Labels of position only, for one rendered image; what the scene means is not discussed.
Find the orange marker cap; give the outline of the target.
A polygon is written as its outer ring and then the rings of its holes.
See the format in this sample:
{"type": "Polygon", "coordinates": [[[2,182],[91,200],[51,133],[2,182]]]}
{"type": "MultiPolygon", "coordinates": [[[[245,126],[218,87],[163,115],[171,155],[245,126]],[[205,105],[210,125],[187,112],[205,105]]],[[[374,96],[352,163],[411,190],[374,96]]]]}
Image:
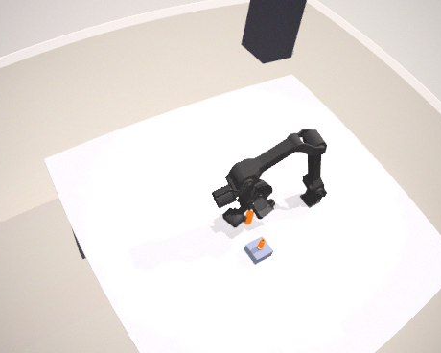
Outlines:
{"type": "Polygon", "coordinates": [[[246,224],[251,224],[252,219],[254,217],[254,212],[253,211],[247,211],[246,212],[246,216],[247,216],[247,219],[246,219],[245,223],[246,224]]]}

